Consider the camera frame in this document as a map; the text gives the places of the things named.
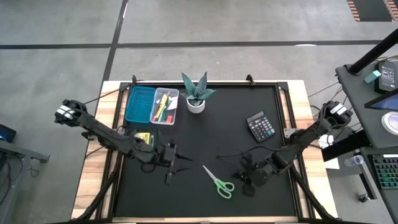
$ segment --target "plastic bottle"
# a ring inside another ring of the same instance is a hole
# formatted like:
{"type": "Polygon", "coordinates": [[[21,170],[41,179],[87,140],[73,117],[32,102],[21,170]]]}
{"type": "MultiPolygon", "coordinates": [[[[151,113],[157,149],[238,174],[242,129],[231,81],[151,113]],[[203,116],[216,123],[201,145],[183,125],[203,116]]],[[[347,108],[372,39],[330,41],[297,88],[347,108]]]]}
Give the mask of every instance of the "plastic bottle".
{"type": "Polygon", "coordinates": [[[350,167],[350,166],[360,165],[360,164],[363,163],[363,161],[364,161],[364,159],[363,159],[362,156],[353,156],[353,157],[351,157],[349,159],[346,159],[344,161],[344,164],[346,166],[350,167]]]}

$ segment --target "monitor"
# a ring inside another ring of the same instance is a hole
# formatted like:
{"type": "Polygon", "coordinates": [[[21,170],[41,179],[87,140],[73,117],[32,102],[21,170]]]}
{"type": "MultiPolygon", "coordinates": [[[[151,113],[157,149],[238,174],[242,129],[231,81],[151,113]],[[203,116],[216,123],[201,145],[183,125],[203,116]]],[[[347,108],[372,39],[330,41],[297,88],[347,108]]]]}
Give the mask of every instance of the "monitor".
{"type": "Polygon", "coordinates": [[[398,89],[365,103],[365,108],[398,111],[398,89]]]}

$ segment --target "calculator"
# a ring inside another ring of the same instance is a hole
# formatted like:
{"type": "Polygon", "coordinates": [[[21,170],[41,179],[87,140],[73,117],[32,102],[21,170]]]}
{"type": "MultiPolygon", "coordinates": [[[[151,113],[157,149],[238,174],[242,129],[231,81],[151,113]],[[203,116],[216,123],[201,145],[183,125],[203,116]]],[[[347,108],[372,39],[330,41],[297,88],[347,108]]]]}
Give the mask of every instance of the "calculator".
{"type": "Polygon", "coordinates": [[[251,116],[246,121],[257,142],[264,141],[275,134],[274,128],[263,111],[251,116]]]}

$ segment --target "keyboard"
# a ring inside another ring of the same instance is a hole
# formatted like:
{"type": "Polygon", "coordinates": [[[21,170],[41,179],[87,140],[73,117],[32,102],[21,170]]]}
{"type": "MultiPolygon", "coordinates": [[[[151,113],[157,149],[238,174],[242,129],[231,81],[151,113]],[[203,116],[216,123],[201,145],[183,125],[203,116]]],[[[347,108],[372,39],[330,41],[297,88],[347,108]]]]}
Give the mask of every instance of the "keyboard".
{"type": "Polygon", "coordinates": [[[371,155],[370,157],[379,180],[379,187],[383,190],[398,189],[398,157],[386,158],[383,155],[371,155]]]}

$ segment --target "scissor blade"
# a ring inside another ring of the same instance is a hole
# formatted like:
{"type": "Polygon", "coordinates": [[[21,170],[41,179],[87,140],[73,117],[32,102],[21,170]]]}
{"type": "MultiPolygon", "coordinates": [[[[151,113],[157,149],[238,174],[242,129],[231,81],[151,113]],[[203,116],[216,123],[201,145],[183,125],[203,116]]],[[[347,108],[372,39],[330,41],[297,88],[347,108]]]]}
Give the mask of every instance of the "scissor blade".
{"type": "Polygon", "coordinates": [[[202,166],[203,166],[203,168],[205,168],[207,174],[215,181],[217,178],[204,165],[202,165],[202,166]]]}

